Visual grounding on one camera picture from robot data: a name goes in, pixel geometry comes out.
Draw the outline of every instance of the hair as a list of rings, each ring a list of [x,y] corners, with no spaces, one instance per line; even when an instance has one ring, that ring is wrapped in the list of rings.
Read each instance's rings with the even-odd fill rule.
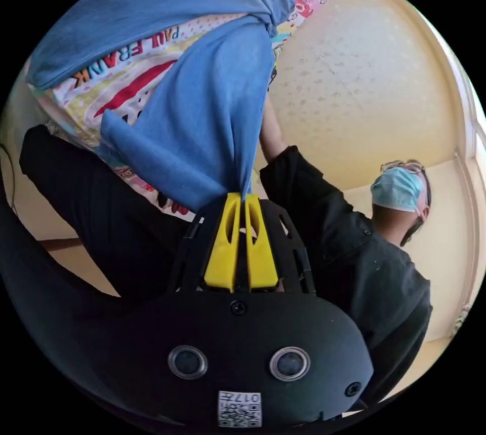
[[[422,171],[425,177],[425,183],[427,184],[427,205],[430,207],[430,204],[432,203],[432,192],[430,190],[430,182],[427,177],[427,174],[425,173],[425,170]],[[424,221],[421,217],[417,217],[417,220],[415,221],[415,224],[405,233],[405,236],[403,236],[403,239],[401,240],[400,246],[403,247],[405,244],[407,244],[410,239],[412,239],[412,236],[424,225]]]

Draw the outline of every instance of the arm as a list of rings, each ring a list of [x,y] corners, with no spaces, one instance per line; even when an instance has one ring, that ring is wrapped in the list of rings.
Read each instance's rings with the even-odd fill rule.
[[[275,115],[272,103],[267,96],[265,106],[263,108],[262,129],[260,131],[260,145],[262,147],[263,156],[267,163],[273,161],[280,155],[287,145],[282,138],[282,131]]]
[[[260,144],[269,163],[260,172],[268,198],[287,210],[305,244],[315,240],[342,214],[352,211],[343,193],[326,182],[296,146],[288,147],[269,99],[265,103]]]

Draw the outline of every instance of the person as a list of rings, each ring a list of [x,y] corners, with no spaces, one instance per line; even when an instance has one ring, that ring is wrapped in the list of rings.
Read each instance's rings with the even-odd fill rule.
[[[262,183],[268,198],[288,211],[307,247],[317,295],[356,322],[370,351],[374,374],[359,407],[377,403],[412,363],[431,313],[429,282],[399,248],[430,209],[423,167],[387,165],[374,184],[377,203],[370,220],[354,212],[296,146],[284,143],[269,100],[260,141],[269,162]],[[77,232],[118,300],[139,305],[165,291],[186,221],[156,209],[93,153],[52,136],[43,125],[27,131],[20,166]],[[390,174],[393,170],[403,174]],[[413,187],[420,192],[412,200]],[[397,210],[395,201],[403,198],[416,202],[408,204],[412,210]],[[82,298],[88,294],[94,295],[86,290]],[[97,294],[99,302],[105,294]]]
[[[415,160],[382,165],[369,219],[296,146],[287,146],[269,99],[260,144],[268,162],[261,183],[301,236],[317,295],[355,321],[370,351],[374,373],[357,408],[378,403],[412,364],[432,313],[430,281],[401,249],[430,212],[424,167]]]

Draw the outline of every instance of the ceiling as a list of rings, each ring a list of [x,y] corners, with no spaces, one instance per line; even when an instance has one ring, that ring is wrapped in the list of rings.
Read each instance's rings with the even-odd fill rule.
[[[329,0],[283,46],[270,98],[284,138],[340,189],[389,160],[454,157],[450,70],[418,19],[404,0]]]

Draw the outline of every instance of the black cable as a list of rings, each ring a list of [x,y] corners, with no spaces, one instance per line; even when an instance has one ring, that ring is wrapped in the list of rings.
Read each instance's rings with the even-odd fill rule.
[[[0,143],[0,148],[6,153],[8,159],[9,159],[9,162],[10,162],[10,166],[12,167],[12,201],[11,201],[11,206],[10,207],[14,211],[14,214],[16,216],[18,216],[17,209],[15,208],[15,203],[14,203],[14,199],[15,199],[15,170],[14,170],[14,162],[12,161],[12,157],[10,156],[10,153],[8,152],[8,150],[5,147],[5,145],[3,145],[2,143]]]

